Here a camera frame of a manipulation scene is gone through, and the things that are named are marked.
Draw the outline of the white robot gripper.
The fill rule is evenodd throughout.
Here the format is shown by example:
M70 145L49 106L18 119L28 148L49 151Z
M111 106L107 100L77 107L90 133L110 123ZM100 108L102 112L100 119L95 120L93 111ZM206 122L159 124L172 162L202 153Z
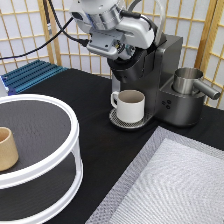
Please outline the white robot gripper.
M88 19L92 27L87 49L112 60L127 60L130 52L124 53L125 48L147 49L155 38L151 23L139 13L120 13L111 19L89 15Z

